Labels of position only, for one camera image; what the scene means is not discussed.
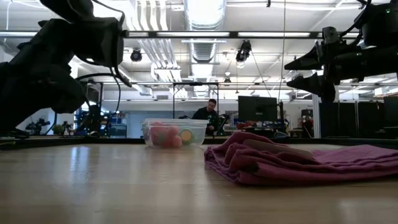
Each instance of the clear plastic bin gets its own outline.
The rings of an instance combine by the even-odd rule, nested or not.
[[[208,120],[145,119],[142,132],[145,143],[152,147],[180,148],[200,146],[205,140]]]

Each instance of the ceiling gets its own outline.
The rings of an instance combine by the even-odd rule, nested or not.
[[[0,30],[39,30],[38,21],[57,17],[48,9],[43,8],[38,1],[0,0]],[[101,1],[111,7],[126,10],[130,6],[130,1],[115,0]],[[247,1],[247,0],[227,0],[226,17],[224,20],[224,30],[244,30],[244,31],[297,31],[310,32],[321,31],[322,27],[334,26],[337,30],[347,29],[354,18],[360,13],[359,9],[346,10],[310,10],[320,7],[335,7],[340,0],[287,0],[286,10],[283,0],[272,0],[272,7],[265,7],[266,1]],[[389,0],[373,0],[374,4],[385,3]],[[166,21],[170,30],[185,30],[185,18],[183,1],[171,0],[166,2]],[[355,0],[341,2],[338,7],[360,6]],[[102,8],[96,16],[118,16],[117,13],[107,11]],[[16,45],[28,41],[27,39],[7,39],[4,42],[4,50],[10,54],[16,54]],[[246,60],[243,68],[237,68],[235,55],[236,49],[241,45],[240,39],[228,39],[224,44],[218,44],[216,52],[215,66],[213,67],[212,78],[209,81],[224,80],[225,72],[230,72],[232,82],[260,82],[261,75],[267,82],[280,82],[280,77],[291,78],[294,72],[286,71],[283,65],[291,62],[295,56],[307,53],[314,45],[314,40],[303,39],[252,39],[253,54]],[[124,41],[126,52],[131,52],[133,48],[140,48],[137,40],[126,39]],[[190,71],[190,54],[187,44],[183,44],[180,39],[172,39],[172,48],[178,65],[181,68],[181,77],[188,78]],[[152,62],[143,50],[142,60],[132,62],[130,53],[124,55],[121,66],[127,74],[138,82],[154,82],[150,75]],[[94,67],[91,65],[80,64],[78,75],[95,72],[107,72],[107,68]],[[308,75],[312,72],[301,72]],[[98,81],[113,82],[111,78],[99,78]],[[114,90],[116,86],[106,85],[106,90]],[[224,86],[223,88],[235,88],[234,86]]]

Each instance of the spotlight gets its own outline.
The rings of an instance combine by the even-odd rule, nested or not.
[[[244,62],[250,56],[251,51],[251,44],[250,40],[244,40],[243,44],[241,45],[238,53],[236,54],[236,61],[237,62]]]
[[[130,59],[133,62],[140,62],[142,60],[142,54],[141,54],[141,49],[134,49],[132,50]]]

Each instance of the desk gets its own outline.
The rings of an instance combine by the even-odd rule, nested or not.
[[[239,187],[205,168],[203,150],[92,144],[1,152],[1,223],[398,223],[397,180]]]

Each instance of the ventilation duct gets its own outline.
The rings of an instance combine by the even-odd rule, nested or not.
[[[224,25],[226,0],[184,0],[187,30],[216,31]],[[191,71],[195,78],[210,79],[218,45],[191,43]]]

